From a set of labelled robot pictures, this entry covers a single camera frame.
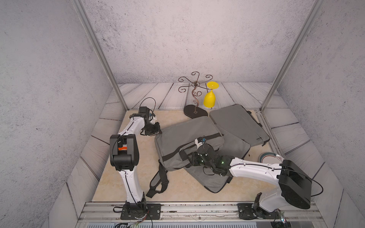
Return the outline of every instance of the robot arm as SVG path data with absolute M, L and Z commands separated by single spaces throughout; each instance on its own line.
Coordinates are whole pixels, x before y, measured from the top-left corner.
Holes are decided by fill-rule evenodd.
M 252 205 L 254 213 L 265 217 L 279 207 L 293 205 L 301 209 L 310 208 L 312 181 L 292 161 L 284 160 L 279 164 L 264 164 L 235 158 L 220 156 L 214 149 L 198 138 L 197 152 L 191 155 L 193 166 L 211 168 L 213 173 L 221 176 L 249 177 L 276 185 L 268 193 L 259 193 Z
M 110 163 L 119 171 L 126 187 L 125 209 L 136 218 L 146 214 L 146 199 L 136 171 L 139 151 L 135 133 L 148 136 L 160 133 L 160 125 L 155 121 L 156 117 L 149 108 L 140 107 L 138 113 L 130 116 L 125 129 L 110 137 Z

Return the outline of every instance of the floor plank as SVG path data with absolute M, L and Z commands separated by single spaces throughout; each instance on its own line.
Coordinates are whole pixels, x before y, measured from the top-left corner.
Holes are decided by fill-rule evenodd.
M 327 226 L 333 227 L 340 205 L 343 187 L 326 163 L 314 179 L 323 186 L 324 191 L 321 195 L 312 197 L 312 201 L 316 203 Z M 312 195 L 320 193 L 320 191 L 320 186 L 313 182 Z
M 120 102 L 109 103 L 105 104 L 99 118 L 110 120 L 123 120 L 125 113 L 126 111 L 124 110 Z
M 219 83 L 218 89 L 214 89 L 213 93 L 215 94 L 215 105 L 213 109 L 220 109 L 235 104 L 222 83 Z
M 224 82 L 222 84 L 236 104 L 240 104 L 246 109 L 258 109 L 261 107 L 260 102 L 237 82 Z
M 239 82 L 239 84 L 260 103 L 263 103 L 269 92 L 268 83 L 266 82 Z
M 272 131 L 283 153 L 287 153 L 309 140 L 300 124 L 278 127 L 272 129 Z
M 100 179 L 108 162 L 110 146 L 94 137 L 90 137 L 81 153 L 82 159 Z
M 132 91 L 132 89 L 136 88 L 139 85 L 140 85 L 139 83 L 118 84 L 120 92 L 122 93 L 123 96 L 126 95 L 127 93 L 129 93 L 130 91 Z M 110 93 L 109 98 L 107 100 L 107 103 L 113 103 L 113 102 L 119 102 L 119 99 L 116 96 L 114 89 Z
M 66 183 L 49 213 L 50 228 L 75 227 L 78 217 Z
M 91 135 L 109 143 L 110 136 L 118 133 L 121 121 L 98 119 Z
M 188 83 L 174 83 L 166 95 L 164 101 L 160 105 L 159 109 L 183 109 L 186 102 L 186 97 L 188 95 L 187 87 L 183 87 L 186 89 L 184 93 L 180 93 L 178 91 L 180 86 L 187 86 Z
M 157 84 L 156 83 L 145 83 L 140 84 L 138 87 L 127 93 L 124 97 L 127 107 L 133 108 L 138 102 L 142 101 Z
M 272 96 L 267 108 L 287 108 L 288 105 L 280 96 Z
M 364 216 L 362 216 L 359 209 L 357 209 L 347 192 L 343 193 L 334 228 L 342 227 L 365 227 Z
M 67 180 L 78 217 L 81 214 L 85 202 L 92 200 L 98 183 L 99 181 L 96 179 L 95 175 L 86 163 L 79 158 L 69 179 Z
M 156 101 L 156 108 L 158 108 L 162 101 L 165 99 L 167 93 L 169 92 L 171 86 L 172 86 L 172 82 L 170 83 L 158 83 L 144 98 L 142 98 L 138 104 L 136 104 L 133 108 L 134 109 L 138 109 L 141 102 L 146 99 L 147 97 L 153 97 Z M 153 109 L 153 107 L 155 106 L 155 102 L 153 99 L 149 98 L 146 99 L 143 102 L 143 106 L 147 106 L 149 109 Z
M 313 178 L 324 163 L 322 156 L 319 154 L 312 141 L 307 142 L 285 156 L 288 160 L 293 161 L 311 178 Z
M 326 223 L 323 221 L 314 221 L 312 224 L 314 228 L 328 228 Z
M 193 98 L 193 95 L 191 94 L 191 92 L 193 91 L 193 87 L 189 87 L 188 91 L 186 91 L 186 93 L 188 93 L 188 98 L 186 99 L 186 105 L 189 105 L 189 104 L 192 104 L 192 105 L 196 105 L 194 104 L 193 101 L 195 101 L 195 99 Z M 196 97 L 199 101 L 199 108 L 202 108 L 202 109 L 211 109 L 211 108 L 207 108 L 204 106 L 203 104 L 203 101 L 204 101 L 204 98 L 205 98 L 205 95 L 207 95 L 207 89 L 203 89 L 203 88 L 200 88 L 200 87 L 197 87 L 195 92 L 201 92 L 201 95 Z
M 288 108 L 267 108 L 264 111 L 264 115 L 272 128 L 299 122 Z

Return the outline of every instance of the metal pole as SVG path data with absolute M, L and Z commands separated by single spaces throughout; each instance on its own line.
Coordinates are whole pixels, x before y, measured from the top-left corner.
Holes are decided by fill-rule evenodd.
M 294 44 L 292 48 L 289 51 L 289 54 L 287 58 L 285 59 L 283 65 L 281 66 L 273 84 L 271 85 L 271 88 L 269 90 L 269 93 L 267 94 L 264 102 L 262 103 L 262 106 L 260 108 L 261 112 L 264 112 L 265 108 L 270 102 L 271 97 L 274 95 L 276 89 L 279 87 L 282 79 L 285 76 L 286 71 L 288 70 L 290 64 L 292 63 L 293 59 L 295 58 L 295 55 L 297 54 L 300 45 L 303 43 L 305 37 L 307 36 L 310 28 L 312 27 L 316 17 L 318 16 L 319 12 L 322 9 L 322 6 L 324 4 L 325 0 L 316 0 L 314 3 L 306 21 L 304 22 L 298 36 L 296 37 Z
M 110 84 L 112 85 L 120 103 L 123 105 L 124 109 L 125 110 L 129 110 L 128 107 L 127 107 L 127 104 L 122 96 L 122 93 L 120 92 L 120 89 L 119 89 L 119 86 L 118 84 L 116 83 L 115 81 L 115 78 L 113 76 L 113 72 L 112 70 L 110 69 L 109 67 L 109 64 L 107 62 L 107 59 L 105 58 L 105 55 L 103 53 L 103 50 L 101 49 L 100 47 L 100 44 L 95 36 L 95 33 L 91 27 L 91 24 L 90 24 L 90 21 L 85 13 L 85 10 L 80 2 L 80 0 L 72 0 L 73 2 L 73 5 L 75 7 L 75 10 L 81 20 L 81 23 L 82 25 L 84 26 L 85 28 L 85 31 L 92 43 L 92 46 L 94 47 L 94 50 L 97 54 L 97 57 L 99 58 L 101 64 L 103 65 L 103 68 L 105 70 L 105 73 L 110 81 Z

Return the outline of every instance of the textured gray wall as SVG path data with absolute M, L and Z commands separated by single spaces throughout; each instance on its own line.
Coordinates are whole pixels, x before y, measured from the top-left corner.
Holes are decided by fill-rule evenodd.
M 0 1 L 0 227 L 41 227 L 111 86 L 70 0 Z
M 118 83 L 272 82 L 314 0 L 82 0 Z
M 279 92 L 365 215 L 364 0 L 327 0 Z

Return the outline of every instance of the metal bracket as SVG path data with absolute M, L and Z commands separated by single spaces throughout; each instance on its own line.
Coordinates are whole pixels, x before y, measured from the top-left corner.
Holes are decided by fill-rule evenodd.
M 238 206 L 238 217 L 243 220 L 257 219 L 257 214 L 252 208 L 252 204 L 237 204 Z M 263 219 L 280 219 L 280 215 L 276 212 L 268 212 L 267 215 L 263 215 Z
M 159 220 L 161 214 L 161 204 L 147 204 L 147 220 Z M 140 210 L 127 210 L 127 204 L 123 205 L 121 220 L 136 219 L 135 215 L 141 214 Z

